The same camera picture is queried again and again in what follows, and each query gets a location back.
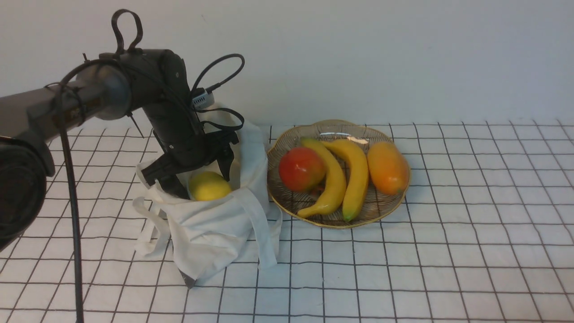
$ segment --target black strap loop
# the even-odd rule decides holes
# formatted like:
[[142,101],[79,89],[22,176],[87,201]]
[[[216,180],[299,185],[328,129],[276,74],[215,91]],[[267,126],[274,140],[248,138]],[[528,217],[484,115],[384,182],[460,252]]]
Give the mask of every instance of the black strap loop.
[[114,30],[115,39],[118,42],[118,49],[115,51],[114,57],[118,57],[119,55],[125,52],[125,50],[123,49],[122,33],[119,31],[118,28],[118,18],[124,13],[131,13],[131,15],[134,16],[135,27],[137,28],[137,35],[135,36],[134,41],[131,42],[127,51],[128,52],[135,51],[136,49],[135,46],[139,44],[139,42],[142,40],[144,36],[144,30],[142,29],[142,21],[139,19],[139,16],[135,12],[129,11],[127,9],[120,9],[116,11],[114,15],[111,17],[111,27]]
[[212,112],[212,111],[225,111],[229,114],[234,115],[237,119],[239,119],[241,121],[240,125],[237,126],[224,126],[224,125],[220,125],[220,124],[216,124],[214,122],[211,121],[202,121],[201,124],[210,124],[214,127],[216,127],[219,130],[227,130],[227,131],[237,131],[240,130],[241,128],[243,128],[243,124],[245,123],[245,118],[243,118],[243,116],[241,114],[239,114],[239,112],[231,110],[229,108],[226,107],[218,107],[216,109],[211,109],[211,110],[200,110],[197,111],[198,113],[207,113],[207,112]]

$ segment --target woven basket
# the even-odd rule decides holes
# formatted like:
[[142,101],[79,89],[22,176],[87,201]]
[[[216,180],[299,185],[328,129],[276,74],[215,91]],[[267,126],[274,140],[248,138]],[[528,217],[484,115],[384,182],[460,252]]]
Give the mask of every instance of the woven basket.
[[[309,194],[296,193],[287,189],[279,177],[279,162],[287,151],[300,146],[300,139],[302,137],[311,137],[327,141],[354,137],[354,141],[363,149],[363,151],[365,151],[365,153],[369,150],[369,145],[371,143],[377,143],[380,141],[392,142],[391,138],[380,131],[342,120],[324,120],[308,126],[297,126],[284,132],[267,153],[269,158],[267,187],[273,201],[291,216],[324,228],[353,228],[379,221],[395,211],[395,209],[398,208],[404,200],[407,190],[405,190],[401,195],[384,195],[377,191],[373,183],[369,181],[367,196],[361,212],[357,218],[351,222],[345,222],[343,220],[341,208],[326,216],[316,215],[308,218],[299,217],[297,212],[300,209],[313,205],[316,198]],[[349,168],[342,159],[337,156],[336,158],[341,164],[341,167],[343,167],[343,171],[345,172],[348,182],[350,174]]]

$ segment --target white grid mat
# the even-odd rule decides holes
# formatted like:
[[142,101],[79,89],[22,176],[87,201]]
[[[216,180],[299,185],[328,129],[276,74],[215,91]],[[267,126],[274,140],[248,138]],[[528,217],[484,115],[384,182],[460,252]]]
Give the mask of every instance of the white grid mat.
[[[413,169],[406,202],[352,230],[286,217],[280,264],[237,262],[187,290],[141,260],[134,165],[160,150],[135,129],[73,132],[86,322],[574,321],[574,124],[374,125]],[[262,127],[270,143],[289,127]],[[50,145],[57,165],[59,139]],[[75,321],[65,169],[0,253],[0,322]]]

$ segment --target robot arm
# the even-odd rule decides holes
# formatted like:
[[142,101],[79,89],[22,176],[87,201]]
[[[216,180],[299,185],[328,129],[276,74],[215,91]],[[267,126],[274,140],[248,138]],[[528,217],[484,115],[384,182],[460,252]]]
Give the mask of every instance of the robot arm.
[[[124,50],[117,19],[126,12],[134,16],[138,36]],[[59,135],[61,117],[65,128],[71,129],[91,117],[114,120],[130,116],[141,107],[164,151],[142,171],[148,184],[157,181],[165,191],[188,198],[176,174],[215,160],[229,180],[234,158],[230,144],[238,142],[235,131],[241,126],[220,126],[217,132],[204,133],[203,123],[197,117],[202,112],[198,105],[209,102],[210,98],[212,101],[211,90],[190,91],[185,63],[172,51],[135,47],[142,38],[141,22],[135,13],[118,10],[112,18],[112,27],[118,41],[116,53],[103,53],[97,60],[86,60],[73,82],[0,98],[0,251],[40,211],[46,176],[55,174],[45,142]],[[241,55],[230,57],[243,61]],[[55,109],[57,104],[62,115]],[[224,110],[243,122],[240,114]]]

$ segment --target white cloth bag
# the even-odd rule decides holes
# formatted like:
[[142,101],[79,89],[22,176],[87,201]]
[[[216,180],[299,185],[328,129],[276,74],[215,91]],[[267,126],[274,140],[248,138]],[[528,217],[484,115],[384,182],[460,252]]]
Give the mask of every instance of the white cloth bag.
[[[207,115],[211,118],[206,120],[217,124],[234,123],[220,111]],[[133,200],[134,209],[148,219],[135,250],[144,258],[157,251],[162,252],[171,235],[173,260],[188,287],[198,279],[212,277],[233,262],[252,230],[258,245],[260,268],[267,269],[277,264],[282,213],[275,204],[269,203],[263,135],[259,127],[247,121],[237,135],[239,144],[232,145],[235,159],[230,174],[234,190],[228,196],[215,201],[191,201],[164,192],[156,182],[152,187],[146,185],[146,194]],[[141,170],[151,162],[146,161],[136,167],[143,184]],[[178,178],[184,187],[188,187],[190,176],[206,170],[219,172],[219,166],[214,162],[199,170],[179,174]],[[146,199],[152,200],[151,210],[144,205]],[[268,217],[275,220],[274,224],[270,222],[271,227]],[[157,239],[151,241],[155,230]]]

